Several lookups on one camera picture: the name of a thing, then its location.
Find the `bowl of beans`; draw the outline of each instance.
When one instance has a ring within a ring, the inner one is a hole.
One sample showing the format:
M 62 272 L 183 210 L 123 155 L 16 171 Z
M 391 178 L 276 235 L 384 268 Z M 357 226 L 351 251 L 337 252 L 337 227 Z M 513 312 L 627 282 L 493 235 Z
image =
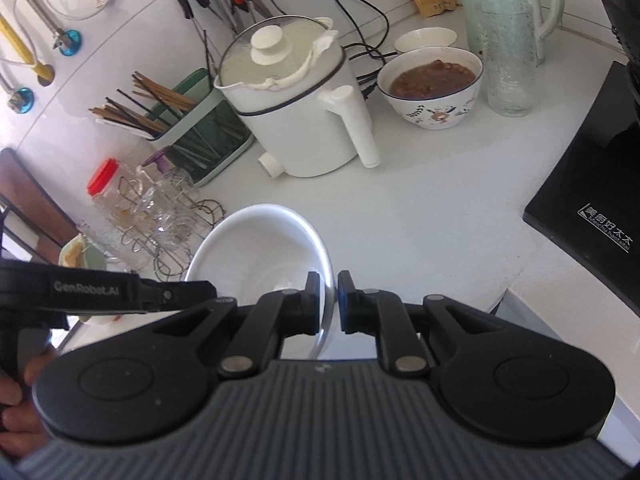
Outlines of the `bowl of beans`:
M 478 56 L 452 46 L 402 54 L 378 73 L 378 86 L 398 114 L 425 130 L 458 124 L 472 110 L 482 79 Z

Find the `empty white bowl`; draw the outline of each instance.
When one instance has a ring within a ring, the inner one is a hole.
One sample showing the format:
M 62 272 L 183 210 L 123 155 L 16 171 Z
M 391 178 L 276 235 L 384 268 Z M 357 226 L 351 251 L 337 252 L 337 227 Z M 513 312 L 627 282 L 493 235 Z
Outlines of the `empty white bowl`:
M 401 73 L 437 59 L 467 67 L 476 75 L 475 81 L 453 94 L 435 99 L 405 99 L 389 93 L 391 83 Z M 378 73 L 378 86 L 385 99 L 405 121 L 425 130 L 443 130 L 458 124 L 471 111 L 478 98 L 481 79 L 482 61 L 476 54 L 452 46 L 427 46 L 389 61 Z
M 219 296 L 231 296 L 238 305 L 249 305 L 267 292 L 304 289 L 310 271 L 320 274 L 324 285 L 320 332 L 315 337 L 287 338 L 282 355 L 317 358 L 334 314 L 334 275 L 318 233 L 295 211 L 259 204 L 233 213 L 204 240 L 186 280 L 207 280 Z
M 416 28 L 400 36 L 394 43 L 398 54 L 404 54 L 425 46 L 456 46 L 458 35 L 450 28 Z

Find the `finger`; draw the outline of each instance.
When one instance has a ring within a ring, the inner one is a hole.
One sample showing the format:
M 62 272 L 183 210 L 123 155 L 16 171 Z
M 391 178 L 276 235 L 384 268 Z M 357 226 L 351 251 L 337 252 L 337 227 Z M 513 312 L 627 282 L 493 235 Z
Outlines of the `finger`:
M 22 458 L 47 441 L 44 433 L 0 433 L 0 448 L 11 456 Z
M 11 377 L 0 375 L 0 404 L 16 406 L 22 400 L 22 389 Z
M 44 354 L 34 357 L 24 367 L 24 382 L 28 386 L 33 386 L 33 383 L 40 376 L 40 373 L 44 370 L 44 367 L 47 366 L 55 358 L 56 351 L 51 346 Z
M 2 412 L 2 425 L 14 433 L 41 433 L 43 431 L 31 401 L 6 408 Z

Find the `red lid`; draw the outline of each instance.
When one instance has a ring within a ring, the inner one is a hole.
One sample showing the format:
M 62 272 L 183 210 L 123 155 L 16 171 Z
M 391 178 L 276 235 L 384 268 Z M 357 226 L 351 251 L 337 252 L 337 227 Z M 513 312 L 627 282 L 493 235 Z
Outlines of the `red lid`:
M 113 178 L 113 175 L 118 170 L 118 161 L 115 158 L 108 158 L 105 160 L 94 175 L 89 179 L 89 183 L 86 185 L 86 192 L 89 196 L 96 196 L 100 193 L 105 186 Z

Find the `drinking glass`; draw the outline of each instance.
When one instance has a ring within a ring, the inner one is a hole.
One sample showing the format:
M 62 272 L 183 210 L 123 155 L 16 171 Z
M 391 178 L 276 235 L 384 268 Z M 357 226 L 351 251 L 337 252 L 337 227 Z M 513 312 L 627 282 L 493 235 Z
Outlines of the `drinking glass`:
M 528 114 L 536 95 L 533 8 L 518 0 L 476 4 L 489 106 L 497 114 Z

